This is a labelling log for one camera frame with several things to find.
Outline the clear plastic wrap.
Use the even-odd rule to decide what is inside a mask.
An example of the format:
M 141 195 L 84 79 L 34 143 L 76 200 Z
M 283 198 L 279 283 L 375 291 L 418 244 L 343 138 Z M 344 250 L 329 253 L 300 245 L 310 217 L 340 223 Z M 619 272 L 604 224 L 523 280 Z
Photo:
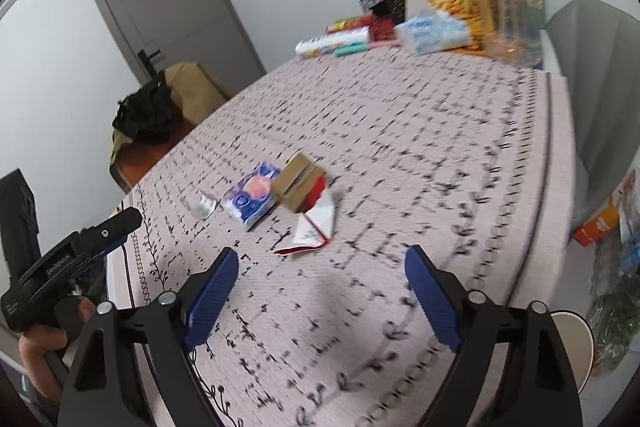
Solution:
M 180 202 L 194 219 L 201 221 L 206 221 L 218 207 L 218 200 L 201 190 L 182 195 Z

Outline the blue pink tissue packet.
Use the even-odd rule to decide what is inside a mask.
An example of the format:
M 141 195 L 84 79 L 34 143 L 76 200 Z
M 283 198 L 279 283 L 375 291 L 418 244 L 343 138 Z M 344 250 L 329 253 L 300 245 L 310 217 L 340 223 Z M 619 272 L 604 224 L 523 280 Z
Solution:
M 256 165 L 224 193 L 220 200 L 222 208 L 245 230 L 250 230 L 276 205 L 271 184 L 280 173 L 281 170 L 269 162 Z

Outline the round trash bin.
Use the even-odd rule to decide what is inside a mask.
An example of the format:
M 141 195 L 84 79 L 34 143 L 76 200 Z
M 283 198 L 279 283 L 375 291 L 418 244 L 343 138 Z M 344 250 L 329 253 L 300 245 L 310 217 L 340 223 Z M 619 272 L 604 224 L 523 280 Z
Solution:
M 596 355 L 590 326 L 581 315 L 570 310 L 554 311 L 551 317 L 563 341 L 577 390 L 582 392 L 589 381 Z

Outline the black clothing pile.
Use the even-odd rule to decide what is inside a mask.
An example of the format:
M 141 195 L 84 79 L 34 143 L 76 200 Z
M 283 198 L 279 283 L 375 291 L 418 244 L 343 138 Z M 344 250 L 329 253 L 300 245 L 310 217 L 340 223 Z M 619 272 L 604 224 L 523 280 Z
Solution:
M 137 92 L 118 102 L 113 127 L 132 142 L 157 145 L 166 143 L 180 122 L 181 109 L 171 98 L 165 73 L 159 72 Z

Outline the red white paper wrapper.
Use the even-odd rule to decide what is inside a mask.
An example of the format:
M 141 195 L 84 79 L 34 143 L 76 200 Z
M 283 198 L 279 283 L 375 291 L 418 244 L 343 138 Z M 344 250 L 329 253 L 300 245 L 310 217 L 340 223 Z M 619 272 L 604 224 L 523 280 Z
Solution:
M 331 242 L 336 206 L 325 176 L 320 176 L 299 213 L 294 239 L 290 246 L 274 253 L 286 257 L 318 251 Z

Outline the brown cardboard piece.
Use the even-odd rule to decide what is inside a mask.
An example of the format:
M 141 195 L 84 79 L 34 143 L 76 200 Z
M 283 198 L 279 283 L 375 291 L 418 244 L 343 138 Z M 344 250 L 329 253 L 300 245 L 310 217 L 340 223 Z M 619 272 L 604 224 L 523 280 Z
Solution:
M 271 182 L 270 193 L 284 208 L 298 213 L 310 209 L 325 188 L 326 170 L 296 153 Z

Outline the brown paper bag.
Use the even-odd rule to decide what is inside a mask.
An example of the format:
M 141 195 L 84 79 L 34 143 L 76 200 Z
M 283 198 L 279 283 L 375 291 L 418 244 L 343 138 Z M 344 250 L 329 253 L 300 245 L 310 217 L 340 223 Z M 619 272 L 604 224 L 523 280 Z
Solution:
M 226 104 L 232 94 L 198 63 L 182 62 L 164 70 L 171 100 L 197 126 Z

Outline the pink patterned tablecloth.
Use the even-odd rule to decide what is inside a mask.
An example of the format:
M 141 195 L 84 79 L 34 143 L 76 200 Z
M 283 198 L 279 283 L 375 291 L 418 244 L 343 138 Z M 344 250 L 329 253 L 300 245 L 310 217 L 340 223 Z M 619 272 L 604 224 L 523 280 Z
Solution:
M 220 197 L 260 162 L 317 161 L 329 244 L 289 255 L 284 208 L 245 230 Z M 143 222 L 108 259 L 108 293 L 144 306 L 226 247 L 239 277 L 198 379 L 227 426 L 413 426 L 452 361 L 405 276 L 409 247 L 496 303 L 549 300 L 573 205 L 565 79 L 488 58 L 374 50 L 292 60 L 216 110 L 125 197 Z

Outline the grey door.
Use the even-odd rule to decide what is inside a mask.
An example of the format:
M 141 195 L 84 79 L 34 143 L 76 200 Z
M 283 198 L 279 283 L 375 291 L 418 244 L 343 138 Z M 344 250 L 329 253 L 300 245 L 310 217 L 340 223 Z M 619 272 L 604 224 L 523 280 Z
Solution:
M 138 83 L 201 64 L 237 94 L 266 70 L 231 0 L 94 0 Z

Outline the grey chair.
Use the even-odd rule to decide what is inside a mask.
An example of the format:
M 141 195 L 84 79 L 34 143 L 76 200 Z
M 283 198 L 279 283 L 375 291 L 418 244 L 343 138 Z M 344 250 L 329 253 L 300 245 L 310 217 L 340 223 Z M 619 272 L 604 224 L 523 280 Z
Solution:
M 600 0 L 573 0 L 547 25 L 572 103 L 572 224 L 591 219 L 639 150 L 639 21 Z

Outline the blue white tissue pack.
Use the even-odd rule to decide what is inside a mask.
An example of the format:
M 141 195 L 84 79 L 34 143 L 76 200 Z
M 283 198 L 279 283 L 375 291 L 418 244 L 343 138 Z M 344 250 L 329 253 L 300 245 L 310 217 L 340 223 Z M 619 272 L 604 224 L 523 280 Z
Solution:
M 467 23 L 436 10 L 427 0 L 405 0 L 405 9 L 406 19 L 395 27 L 395 35 L 406 50 L 423 55 L 473 43 Z

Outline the teal pen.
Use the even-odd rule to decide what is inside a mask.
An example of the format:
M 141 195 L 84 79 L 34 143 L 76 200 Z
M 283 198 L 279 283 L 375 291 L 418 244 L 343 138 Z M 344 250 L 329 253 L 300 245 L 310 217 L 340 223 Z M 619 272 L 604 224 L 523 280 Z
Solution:
M 356 43 L 351 44 L 350 46 L 341 46 L 340 48 L 337 48 L 333 52 L 333 55 L 336 57 L 347 56 L 350 54 L 366 52 L 368 49 L 370 49 L 370 46 L 367 43 Z

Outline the white plastic wrap roll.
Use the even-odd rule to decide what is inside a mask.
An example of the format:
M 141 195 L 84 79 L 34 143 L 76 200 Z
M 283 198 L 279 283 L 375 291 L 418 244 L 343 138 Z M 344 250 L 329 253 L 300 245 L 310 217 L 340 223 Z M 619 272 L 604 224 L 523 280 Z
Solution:
M 295 54 L 303 58 L 315 57 L 333 53 L 336 49 L 344 48 L 344 46 L 366 44 L 369 41 L 370 31 L 367 27 L 337 31 L 333 34 L 326 34 L 297 43 Z

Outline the large clear plastic jar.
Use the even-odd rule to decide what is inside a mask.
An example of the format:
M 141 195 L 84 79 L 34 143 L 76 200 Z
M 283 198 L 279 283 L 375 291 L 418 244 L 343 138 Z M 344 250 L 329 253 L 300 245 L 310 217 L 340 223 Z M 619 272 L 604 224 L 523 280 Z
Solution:
M 486 53 L 506 64 L 539 67 L 542 52 L 538 25 L 528 0 L 477 0 Z

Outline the black pen holder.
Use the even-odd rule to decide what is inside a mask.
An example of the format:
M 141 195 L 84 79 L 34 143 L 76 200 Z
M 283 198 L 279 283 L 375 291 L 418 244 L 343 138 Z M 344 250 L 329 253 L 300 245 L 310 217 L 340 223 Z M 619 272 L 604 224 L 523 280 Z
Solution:
M 363 12 L 389 18 L 395 25 L 406 20 L 406 0 L 360 0 Z

